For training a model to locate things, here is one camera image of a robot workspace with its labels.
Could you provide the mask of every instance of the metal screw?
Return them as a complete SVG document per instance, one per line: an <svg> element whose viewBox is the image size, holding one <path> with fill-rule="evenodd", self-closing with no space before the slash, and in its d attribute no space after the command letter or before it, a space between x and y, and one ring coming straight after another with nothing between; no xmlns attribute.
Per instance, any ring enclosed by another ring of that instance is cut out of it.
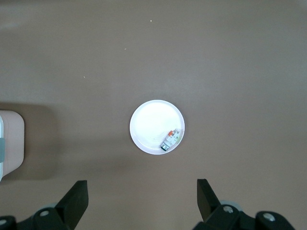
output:
<svg viewBox="0 0 307 230"><path fill-rule="evenodd" d="M266 218L268 221L275 221L275 217L270 213L263 213L263 217Z"/></svg>
<svg viewBox="0 0 307 230"><path fill-rule="evenodd" d="M2 219L0 220L0 225L5 224L6 222L7 222L6 219Z"/></svg>
<svg viewBox="0 0 307 230"><path fill-rule="evenodd" d="M233 213L233 212L234 212L234 210L233 210L230 206L224 206L224 207L223 207L223 210L224 210L225 212L228 212L228 213Z"/></svg>
<svg viewBox="0 0 307 230"><path fill-rule="evenodd" d="M46 210L46 211L42 211L39 215L40 215L41 217L44 217L44 216L46 216L46 215L48 215L48 214L49 214L49 211Z"/></svg>

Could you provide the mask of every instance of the bolt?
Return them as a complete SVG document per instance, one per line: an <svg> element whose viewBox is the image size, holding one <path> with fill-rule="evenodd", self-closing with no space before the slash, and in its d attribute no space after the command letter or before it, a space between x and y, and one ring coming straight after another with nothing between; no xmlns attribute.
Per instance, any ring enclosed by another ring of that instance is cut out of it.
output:
<svg viewBox="0 0 307 230"><path fill-rule="evenodd" d="M6 219L1 219L1 220L0 220L0 225L5 224L6 222L7 222Z"/></svg>
<svg viewBox="0 0 307 230"><path fill-rule="evenodd" d="M224 210L225 212L228 212L228 213L233 213L233 212L234 212L234 210L233 210L230 206L224 206L224 207L223 207L223 210Z"/></svg>
<svg viewBox="0 0 307 230"><path fill-rule="evenodd" d="M263 217L266 218L268 221L275 221L275 217L271 213L263 213Z"/></svg>
<svg viewBox="0 0 307 230"><path fill-rule="evenodd" d="M44 216L46 216L46 215L48 215L49 214L49 211L48 210L45 210L45 211L42 211L39 215L41 216L41 217L44 217Z"/></svg>

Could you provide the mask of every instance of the blue latch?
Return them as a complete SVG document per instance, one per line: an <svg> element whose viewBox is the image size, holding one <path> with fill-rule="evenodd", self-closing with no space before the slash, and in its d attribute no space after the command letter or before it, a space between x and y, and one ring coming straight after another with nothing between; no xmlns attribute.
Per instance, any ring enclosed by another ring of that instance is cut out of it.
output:
<svg viewBox="0 0 307 230"><path fill-rule="evenodd" d="M5 139L0 138L0 163L4 162Z"/></svg>

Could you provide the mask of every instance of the white plastic box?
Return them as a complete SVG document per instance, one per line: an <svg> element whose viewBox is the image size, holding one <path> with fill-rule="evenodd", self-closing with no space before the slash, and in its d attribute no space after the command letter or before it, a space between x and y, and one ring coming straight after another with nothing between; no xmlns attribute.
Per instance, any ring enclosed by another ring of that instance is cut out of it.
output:
<svg viewBox="0 0 307 230"><path fill-rule="evenodd" d="M24 161L24 120L16 112L0 110L0 181Z"/></svg>

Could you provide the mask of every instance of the round white plate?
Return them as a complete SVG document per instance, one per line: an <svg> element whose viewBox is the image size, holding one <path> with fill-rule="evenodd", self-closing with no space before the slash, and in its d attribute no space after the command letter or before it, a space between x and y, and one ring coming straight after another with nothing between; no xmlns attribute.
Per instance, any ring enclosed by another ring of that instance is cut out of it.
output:
<svg viewBox="0 0 307 230"><path fill-rule="evenodd" d="M182 129L181 138L167 151L161 144L171 130ZM135 110L130 121L133 142L144 152L161 155L175 149L184 135L184 119L181 112L171 103L162 100L145 102Z"/></svg>

